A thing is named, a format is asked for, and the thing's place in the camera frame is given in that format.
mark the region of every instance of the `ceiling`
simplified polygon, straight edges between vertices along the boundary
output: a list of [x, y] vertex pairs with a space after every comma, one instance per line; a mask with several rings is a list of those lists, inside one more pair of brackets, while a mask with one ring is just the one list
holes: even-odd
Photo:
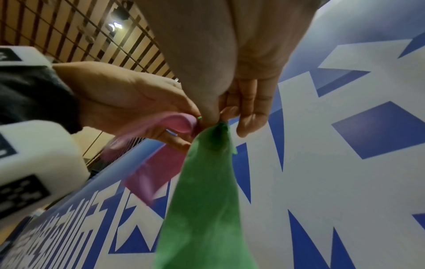
[[174, 78], [136, 5], [122, 29], [106, 28], [118, 6], [118, 0], [0, 0], [0, 41], [34, 46], [57, 62], [108, 62]]

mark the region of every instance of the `pink fabric strip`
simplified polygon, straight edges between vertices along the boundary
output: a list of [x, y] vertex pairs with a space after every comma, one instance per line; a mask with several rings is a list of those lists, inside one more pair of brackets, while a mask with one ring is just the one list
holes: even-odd
[[[149, 121], [141, 120], [127, 126], [120, 136], [105, 147], [101, 156], [106, 160], [112, 159], [131, 138], [143, 136], [154, 126], [161, 125], [179, 133], [194, 133], [196, 123], [197, 119], [188, 114], [173, 112], [157, 114]], [[155, 193], [180, 172], [185, 157], [185, 154], [164, 145], [140, 164], [125, 180], [124, 186], [147, 205], [152, 205]]]

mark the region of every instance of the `green fabric strip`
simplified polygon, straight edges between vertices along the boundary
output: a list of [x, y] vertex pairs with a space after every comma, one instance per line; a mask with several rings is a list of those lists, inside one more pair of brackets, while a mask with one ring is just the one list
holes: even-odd
[[156, 249], [154, 269], [257, 269], [243, 239], [226, 123], [193, 141]]

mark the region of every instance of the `hand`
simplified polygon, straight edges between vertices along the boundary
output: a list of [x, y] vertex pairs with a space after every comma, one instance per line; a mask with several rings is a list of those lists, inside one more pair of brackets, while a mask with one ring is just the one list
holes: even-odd
[[[128, 124], [164, 111], [199, 116], [199, 111], [173, 79], [139, 73], [101, 62], [55, 64], [54, 69], [79, 100], [80, 124], [118, 134]], [[187, 152], [190, 136], [174, 136], [164, 127], [143, 137]]]
[[240, 115], [245, 137], [268, 120], [283, 66], [320, 0], [136, 0], [206, 125]]

